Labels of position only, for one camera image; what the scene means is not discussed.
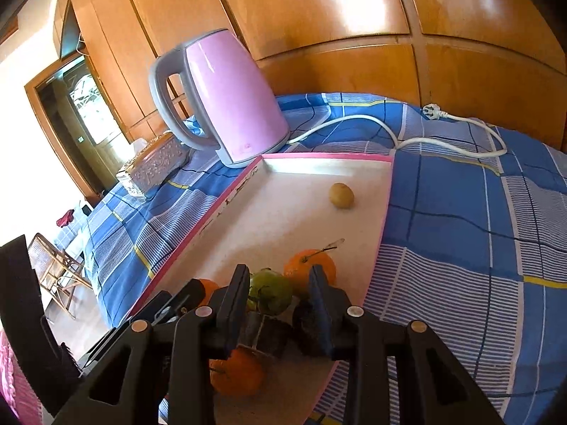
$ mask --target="wicker chair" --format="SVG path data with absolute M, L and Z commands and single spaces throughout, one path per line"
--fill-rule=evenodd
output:
M 69 316 L 75 287 L 82 284 L 92 289 L 82 277 L 83 264 L 76 261 L 64 250 L 53 246 L 41 233 L 36 233 L 28 247 L 29 260 L 38 275 L 40 286 Z

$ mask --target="kettle base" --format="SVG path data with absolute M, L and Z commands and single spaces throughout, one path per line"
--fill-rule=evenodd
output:
M 247 158 L 246 160 L 243 161 L 239 161 L 239 162 L 234 162 L 231 157 L 229 156 L 229 154 L 226 152 L 226 150 L 224 148 L 220 148 L 219 150 L 217 150 L 217 155 L 220 158 L 220 162 L 225 165 L 227 168 L 245 168 L 246 166 L 248 166 L 251 162 L 253 162 L 253 160 L 261 155 L 261 154 L 265 154 L 265 153 L 276 153 L 278 150 L 280 150 L 287 142 L 287 140 L 289 139 L 291 132 L 288 131 L 287 134 L 283 137 L 282 140 L 280 140 L 275 146 L 263 151 L 262 153 L 258 153 L 250 158 Z

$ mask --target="pink kettle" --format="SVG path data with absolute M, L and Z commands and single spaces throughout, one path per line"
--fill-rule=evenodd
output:
M 192 133 L 174 108 L 167 79 L 175 73 L 205 136 Z M 287 142 L 289 126 L 270 86 L 228 29 L 205 33 L 160 56 L 149 81 L 158 111 L 178 139 L 199 150 L 215 148 L 229 168 L 242 168 Z

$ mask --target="metal screw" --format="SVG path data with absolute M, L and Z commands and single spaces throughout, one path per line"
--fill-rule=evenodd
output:
M 423 321 L 419 321 L 418 319 L 412 321 L 410 327 L 412 328 L 412 331 L 418 333 L 424 333 L 425 331 L 427 331 L 427 325 Z
M 350 306 L 347 309 L 347 314 L 354 317 L 354 318 L 359 318 L 362 315 L 364 315 L 364 310 L 362 308 L 360 308 L 359 306 Z
M 134 332 L 144 332 L 147 329 L 147 321 L 143 319 L 137 319 L 132 323 L 132 331 Z
M 200 306 L 195 310 L 195 315 L 206 318 L 213 313 L 213 309 L 210 306 Z

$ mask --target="kettle handle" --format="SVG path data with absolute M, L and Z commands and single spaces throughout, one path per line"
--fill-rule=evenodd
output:
M 169 97 L 169 91 L 167 90 L 167 79 L 171 75 L 178 73 L 181 76 L 181 83 L 184 89 L 186 88 L 186 83 L 188 83 L 189 72 L 185 72 L 185 49 L 182 47 L 176 47 L 171 51 L 163 54 L 157 58 L 154 64 L 150 67 L 150 74 L 148 80 L 150 82 L 150 92 L 154 99 L 155 106 L 158 112 L 162 116 L 163 120 L 169 127 L 175 136 L 183 142 L 186 146 L 195 148 L 197 150 L 204 150 L 205 148 L 215 148 L 219 149 L 220 145 L 217 140 L 213 137 L 202 137 L 193 134 L 186 127 L 185 123 L 179 118 L 177 111 L 174 108 L 174 104 Z M 191 92 L 185 89 L 185 93 L 189 102 L 193 106 L 191 100 Z M 209 130 L 207 124 L 199 123 L 205 133 Z

